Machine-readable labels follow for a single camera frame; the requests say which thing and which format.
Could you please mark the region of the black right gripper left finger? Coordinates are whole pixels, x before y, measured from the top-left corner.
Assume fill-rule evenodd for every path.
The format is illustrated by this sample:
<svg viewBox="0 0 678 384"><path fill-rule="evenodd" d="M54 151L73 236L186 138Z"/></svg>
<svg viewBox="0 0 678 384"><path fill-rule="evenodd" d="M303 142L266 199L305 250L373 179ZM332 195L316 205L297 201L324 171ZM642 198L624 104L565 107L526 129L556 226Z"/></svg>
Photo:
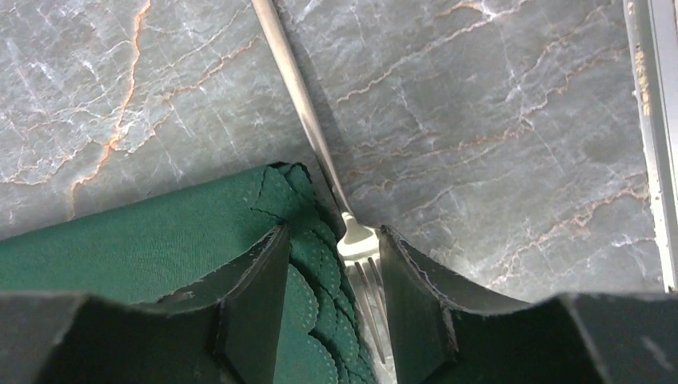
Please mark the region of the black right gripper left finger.
<svg viewBox="0 0 678 384"><path fill-rule="evenodd" d="M289 266L276 226L154 302L78 291L1 294L4 383L271 383Z"/></svg>

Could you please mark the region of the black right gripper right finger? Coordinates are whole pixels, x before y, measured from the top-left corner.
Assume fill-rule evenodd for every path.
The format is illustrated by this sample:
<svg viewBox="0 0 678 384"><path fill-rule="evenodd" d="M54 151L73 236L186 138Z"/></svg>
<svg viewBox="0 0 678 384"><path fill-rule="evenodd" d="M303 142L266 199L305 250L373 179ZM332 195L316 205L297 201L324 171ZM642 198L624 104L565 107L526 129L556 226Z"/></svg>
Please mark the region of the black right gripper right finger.
<svg viewBox="0 0 678 384"><path fill-rule="evenodd" d="M674 383L677 297L555 294L536 303L489 290L379 233L400 383Z"/></svg>

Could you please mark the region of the dark green cloth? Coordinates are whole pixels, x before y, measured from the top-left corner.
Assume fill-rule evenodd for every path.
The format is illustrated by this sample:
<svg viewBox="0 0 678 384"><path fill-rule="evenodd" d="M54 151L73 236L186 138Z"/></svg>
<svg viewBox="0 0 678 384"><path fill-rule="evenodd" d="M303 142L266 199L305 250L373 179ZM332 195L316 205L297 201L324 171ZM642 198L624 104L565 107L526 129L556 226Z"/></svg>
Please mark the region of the dark green cloth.
<svg viewBox="0 0 678 384"><path fill-rule="evenodd" d="M372 383L336 235L307 169L279 163L8 238L3 290L84 290L126 303L178 290L279 224L290 256L277 383Z"/></svg>

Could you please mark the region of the silver fork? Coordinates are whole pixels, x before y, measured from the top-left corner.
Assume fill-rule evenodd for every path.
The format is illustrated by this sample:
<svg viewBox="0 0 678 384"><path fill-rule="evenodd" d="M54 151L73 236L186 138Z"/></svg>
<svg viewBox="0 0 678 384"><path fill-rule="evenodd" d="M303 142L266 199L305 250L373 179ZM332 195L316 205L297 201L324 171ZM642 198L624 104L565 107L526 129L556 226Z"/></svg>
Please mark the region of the silver fork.
<svg viewBox="0 0 678 384"><path fill-rule="evenodd" d="M368 341L371 351L380 365L387 366L393 362L393 349L386 319L377 230L361 224L349 205L316 109L275 5L270 0L253 0L252 5L323 178L341 215L345 232L337 243L337 252L345 265L362 321L369 331Z"/></svg>

